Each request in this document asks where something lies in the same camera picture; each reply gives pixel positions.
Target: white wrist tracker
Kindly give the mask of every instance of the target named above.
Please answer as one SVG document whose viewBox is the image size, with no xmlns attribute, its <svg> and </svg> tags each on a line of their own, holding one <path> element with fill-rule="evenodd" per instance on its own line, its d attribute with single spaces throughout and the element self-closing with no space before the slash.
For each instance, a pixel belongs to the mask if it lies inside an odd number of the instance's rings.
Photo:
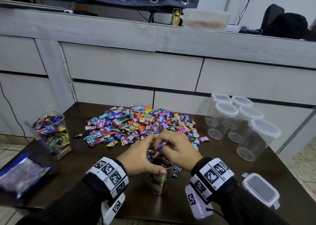
<svg viewBox="0 0 316 225">
<path fill-rule="evenodd" d="M 95 174 L 109 189 L 111 197 L 101 203 L 104 224 L 109 225 L 125 200 L 122 192 L 128 184 L 124 170 L 112 159 L 103 157 L 86 174 Z"/>
<path fill-rule="evenodd" d="M 195 174 L 191 178 L 191 183 L 185 188 L 193 216 L 196 219 L 202 219 L 213 214 L 210 198 L 212 192 L 208 187 L 211 186 L 217 191 L 229 178 L 234 176 L 234 173 L 219 158 L 208 162 L 199 172 L 205 178 L 204 181 L 201 181 L 198 175 Z"/>
</svg>

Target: curtain ring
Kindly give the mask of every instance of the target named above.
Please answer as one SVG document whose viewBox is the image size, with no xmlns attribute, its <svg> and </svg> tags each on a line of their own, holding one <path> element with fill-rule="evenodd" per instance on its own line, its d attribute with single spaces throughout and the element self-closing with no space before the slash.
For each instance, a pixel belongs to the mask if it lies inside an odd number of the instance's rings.
<svg viewBox="0 0 316 225">
<path fill-rule="evenodd" d="M 183 3 L 184 5 L 187 5 L 188 3 L 190 3 L 190 0 L 181 0 L 181 3 Z"/>
<path fill-rule="evenodd" d="M 157 3 L 159 0 L 150 0 L 150 2 L 152 2 L 152 3 Z"/>
</svg>

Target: black sleeve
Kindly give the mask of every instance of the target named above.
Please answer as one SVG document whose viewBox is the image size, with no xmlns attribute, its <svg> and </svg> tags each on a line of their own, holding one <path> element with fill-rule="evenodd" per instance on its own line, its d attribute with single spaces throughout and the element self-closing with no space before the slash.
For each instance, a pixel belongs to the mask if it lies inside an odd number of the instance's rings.
<svg viewBox="0 0 316 225">
<path fill-rule="evenodd" d="M 126 173 L 123 165 L 118 160 L 113 160 Z M 70 191 L 42 211 L 25 216 L 16 225 L 94 225 L 101 216 L 101 203 L 109 198 L 110 192 L 103 181 L 88 173 Z"/>
<path fill-rule="evenodd" d="M 201 159 L 191 171 L 194 176 L 211 158 Z M 249 192 L 238 185 L 234 177 L 228 179 L 217 191 L 207 186 L 213 192 L 211 200 L 221 206 L 223 215 L 230 225 L 239 224 L 273 224 L 288 225 L 271 208 L 256 199 Z"/>
</svg>

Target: wooden table top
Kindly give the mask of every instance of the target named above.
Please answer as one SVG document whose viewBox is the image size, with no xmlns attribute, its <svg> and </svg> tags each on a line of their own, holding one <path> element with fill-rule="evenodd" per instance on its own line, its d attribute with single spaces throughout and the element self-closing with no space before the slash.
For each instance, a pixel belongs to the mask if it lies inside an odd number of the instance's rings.
<svg viewBox="0 0 316 225">
<path fill-rule="evenodd" d="M 84 132 L 85 120 L 98 117 L 113 106 L 77 102 L 65 113 L 65 121 L 69 134 Z M 204 116 L 190 115 L 197 125 L 200 136 L 207 135 Z M 30 154 L 30 158 L 42 166 L 53 165 L 49 175 L 37 183 L 18 202 L 12 196 L 1 192 L 0 205 L 19 206 L 26 208 L 44 208 L 49 203 L 70 190 L 81 180 L 85 172 L 103 156 L 115 158 L 126 151 L 129 146 L 106 147 L 103 143 L 88 147 L 83 139 L 71 139 L 74 150 L 59 161 L 53 161 L 44 153 L 44 149 L 32 141 L 19 154 Z M 201 143 L 199 151 L 203 156 L 219 157 L 235 173 L 241 184 L 243 173 L 258 173 L 272 184 L 280 193 L 281 207 L 276 210 L 290 224 L 316 224 L 316 203 L 294 178 L 287 167 L 268 147 L 255 162 L 247 162 L 236 153 L 237 144 L 227 136 L 222 140 L 210 139 Z M 125 202 L 118 211 L 116 218 L 145 219 L 150 221 L 177 224 L 227 224 L 219 215 L 214 214 L 206 219 L 197 220 L 193 217 L 184 188 L 190 183 L 189 172 L 181 171 L 180 178 L 172 178 L 168 191 L 156 196 L 144 187 L 143 175 L 130 176 L 130 183 L 124 192 Z M 221 212 L 216 203 L 213 208 Z"/>
</svg>

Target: person's right hand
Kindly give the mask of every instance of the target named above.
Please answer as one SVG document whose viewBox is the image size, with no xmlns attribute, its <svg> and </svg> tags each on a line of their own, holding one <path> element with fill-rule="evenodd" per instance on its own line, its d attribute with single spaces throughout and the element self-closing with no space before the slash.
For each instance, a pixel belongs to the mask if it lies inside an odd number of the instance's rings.
<svg viewBox="0 0 316 225">
<path fill-rule="evenodd" d="M 157 148 L 163 141 L 169 141 L 174 145 L 174 149 L 165 145 L 160 150 L 162 153 L 177 166 L 191 172 L 193 167 L 203 158 L 203 156 L 195 150 L 189 142 L 187 136 L 183 133 L 175 133 L 172 131 L 163 131 L 156 138 L 154 147 Z"/>
</svg>

